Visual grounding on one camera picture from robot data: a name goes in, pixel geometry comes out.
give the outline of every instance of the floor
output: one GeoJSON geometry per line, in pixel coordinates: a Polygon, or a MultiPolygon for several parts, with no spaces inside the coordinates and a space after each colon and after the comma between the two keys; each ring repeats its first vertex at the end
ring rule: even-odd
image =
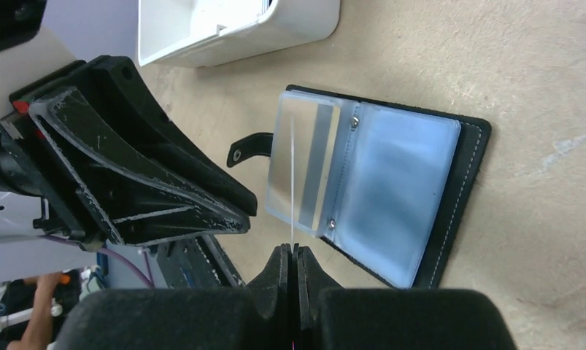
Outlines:
{"type": "MultiPolygon", "coordinates": [[[[586,349],[586,0],[342,0],[326,40],[209,69],[146,66],[173,121],[217,164],[274,130],[294,83],[484,118],[493,136],[442,287],[499,307],[521,349],[586,349]]],[[[265,198],[266,158],[230,174],[265,198]]],[[[249,281],[287,225],[265,213],[220,242],[249,281]]],[[[381,287],[297,233],[346,287],[381,287]]]]}

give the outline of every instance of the purple cable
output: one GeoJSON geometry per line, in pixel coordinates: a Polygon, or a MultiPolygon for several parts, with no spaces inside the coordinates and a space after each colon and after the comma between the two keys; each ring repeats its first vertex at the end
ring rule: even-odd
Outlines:
{"type": "Polygon", "coordinates": [[[151,280],[151,284],[155,286],[155,280],[153,279],[153,274],[151,273],[151,264],[149,263],[149,253],[147,252],[147,250],[147,247],[142,248],[142,255],[144,255],[144,264],[147,266],[149,280],[151,280]]]}
{"type": "MultiPolygon", "coordinates": [[[[64,238],[59,238],[59,237],[55,237],[55,236],[40,236],[40,237],[43,239],[47,239],[48,241],[77,247],[76,244],[69,242],[64,238]]],[[[125,258],[123,255],[118,254],[117,252],[114,252],[108,248],[100,248],[99,252],[102,254],[108,255],[109,257],[114,257],[115,259],[119,260],[122,264],[124,264],[132,272],[134,272],[136,274],[136,276],[140,279],[140,281],[142,281],[142,283],[147,285],[147,287],[155,288],[155,285],[153,285],[153,283],[151,281],[149,281],[149,279],[142,273],[142,271],[140,271],[139,268],[137,268],[134,264],[132,264],[131,261],[127,260],[127,258],[125,258]]]]}

